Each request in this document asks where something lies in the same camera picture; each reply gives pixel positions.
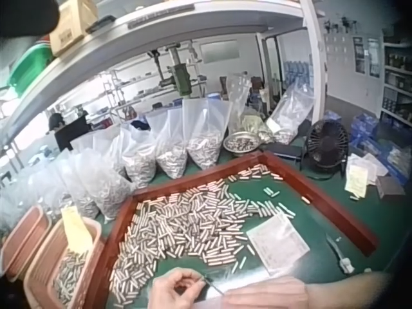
green work table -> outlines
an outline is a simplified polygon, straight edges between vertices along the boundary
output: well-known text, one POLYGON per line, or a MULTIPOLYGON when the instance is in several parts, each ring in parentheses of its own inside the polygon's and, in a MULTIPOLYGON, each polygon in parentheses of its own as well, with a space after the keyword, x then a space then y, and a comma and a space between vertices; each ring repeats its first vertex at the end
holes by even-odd
MULTIPOLYGON (((219 164, 228 162, 233 158, 231 154, 222 151, 219 164)), ((199 170, 195 164, 190 162, 185 174, 194 174, 199 170)), ((309 175, 312 172, 304 170, 303 173, 309 175)), ((159 171, 151 184, 169 181, 171 181, 170 178, 159 171)), ((350 199, 350 194, 344 190, 345 179, 342 179, 340 174, 334 175, 330 180, 323 182, 313 180, 313 182, 375 233, 379 239, 379 244, 370 257, 364 256, 340 230, 314 207, 305 204, 301 200, 301 196, 285 182, 274 181, 271 177, 248 182, 236 182, 230 185, 230 192, 237 193, 244 199, 265 201, 269 197, 263 192, 263 188, 270 187, 273 190, 281 191, 272 201, 280 201, 296 213, 296 217, 291 221, 292 225, 310 247, 309 253, 303 256, 294 265, 293 269, 287 273, 303 280, 305 283, 326 283, 345 278, 339 268, 337 257, 326 242, 325 233, 328 233, 333 239, 339 239, 337 244, 343 254, 351 259, 352 265, 355 267, 355 274, 364 272, 365 268, 390 271, 403 239, 412 226, 412 208, 407 205, 391 205, 380 201, 374 186, 368 187, 365 199, 353 201, 350 199)), ((267 219, 256 216, 248 218, 243 230, 246 232, 267 219)), ((98 221, 102 223, 104 237, 108 237, 113 223, 103 224, 102 216, 98 217, 98 221)), ((214 280, 216 286, 223 291, 268 277, 260 259, 257 256, 252 256, 247 250, 243 252, 247 256, 247 262, 243 269, 238 270, 234 275, 230 274, 232 265, 208 267, 196 257, 184 257, 181 259, 167 258, 161 261, 155 276, 160 276, 174 267, 189 267, 202 274, 207 274, 214 280)), ((201 298, 214 296, 218 296, 217 292, 210 289, 207 295, 202 295, 201 298)), ((145 308, 147 300, 148 289, 145 288, 141 291, 139 298, 128 308, 145 308)), ((112 305, 113 299, 112 296, 109 296, 106 307, 112 308, 112 305)))

red wooden tray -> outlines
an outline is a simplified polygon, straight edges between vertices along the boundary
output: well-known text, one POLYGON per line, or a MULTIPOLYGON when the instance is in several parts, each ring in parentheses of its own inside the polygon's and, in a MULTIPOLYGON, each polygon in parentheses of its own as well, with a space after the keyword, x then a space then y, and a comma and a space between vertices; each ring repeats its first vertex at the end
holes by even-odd
POLYGON ((106 241, 106 246, 93 274, 92 282, 94 284, 89 287, 84 307, 106 307, 109 294, 109 277, 119 253, 118 243, 124 240, 124 234, 136 212, 136 205, 139 201, 183 192, 191 187, 197 187, 220 178, 226 178, 232 174, 237 174, 259 163, 267 165, 271 171, 282 176, 283 181, 289 184, 295 191, 308 198, 311 201, 311 206, 314 206, 321 214, 327 217, 365 256, 369 256, 377 248, 377 237, 343 206, 325 195, 322 190, 311 183, 299 171, 272 153, 256 151, 194 175, 141 189, 136 192, 135 196, 129 198, 123 205, 106 241))

pink plastic basket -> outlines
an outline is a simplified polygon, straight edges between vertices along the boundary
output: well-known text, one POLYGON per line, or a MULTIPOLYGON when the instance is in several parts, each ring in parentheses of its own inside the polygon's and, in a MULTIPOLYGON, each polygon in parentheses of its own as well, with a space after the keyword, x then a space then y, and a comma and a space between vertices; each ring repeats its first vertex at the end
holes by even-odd
POLYGON ((93 239, 93 248, 86 257, 73 298, 65 307, 53 287, 53 280, 68 248, 63 220, 59 220, 44 240, 24 279, 24 292, 32 308, 83 308, 91 277, 104 247, 100 223, 88 218, 83 218, 83 222, 93 239))
POLYGON ((30 208, 21 218, 2 248, 2 269, 9 281, 24 279, 30 262, 51 226, 47 215, 38 205, 30 208))

hand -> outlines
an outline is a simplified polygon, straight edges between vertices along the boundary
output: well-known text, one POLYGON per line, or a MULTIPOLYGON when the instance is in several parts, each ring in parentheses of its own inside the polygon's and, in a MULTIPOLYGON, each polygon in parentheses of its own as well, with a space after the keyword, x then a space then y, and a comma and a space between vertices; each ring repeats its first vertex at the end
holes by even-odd
POLYGON ((148 309, 189 309, 198 298, 205 282, 201 274, 187 268, 175 268, 153 281, 148 309), (179 295, 175 288, 185 288, 179 295))
POLYGON ((270 279, 225 293, 222 309, 308 308, 305 284, 293 277, 270 279))

paper sheet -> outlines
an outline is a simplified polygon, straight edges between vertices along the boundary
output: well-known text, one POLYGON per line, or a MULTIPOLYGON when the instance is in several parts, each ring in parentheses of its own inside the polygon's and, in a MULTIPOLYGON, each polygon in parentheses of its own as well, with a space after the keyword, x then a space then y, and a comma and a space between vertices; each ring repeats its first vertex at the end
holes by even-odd
POLYGON ((383 165, 376 157, 371 154, 367 153, 364 157, 364 160, 367 160, 376 165, 376 174, 377 176, 385 176, 388 173, 388 169, 383 165))
POLYGON ((350 165, 349 172, 346 175, 345 190, 354 193, 354 195, 364 198, 368 186, 368 170, 357 165, 350 165))
POLYGON ((273 216, 247 232, 270 275, 286 272, 310 251, 309 246, 284 215, 273 216))
POLYGON ((62 209, 64 231, 70 250, 82 254, 93 246, 93 240, 76 206, 62 209))
POLYGON ((368 185, 376 185, 377 179, 377 166, 371 161, 365 160, 354 153, 348 158, 348 165, 346 167, 346 172, 349 171, 351 165, 356 165, 363 167, 368 170, 368 185))

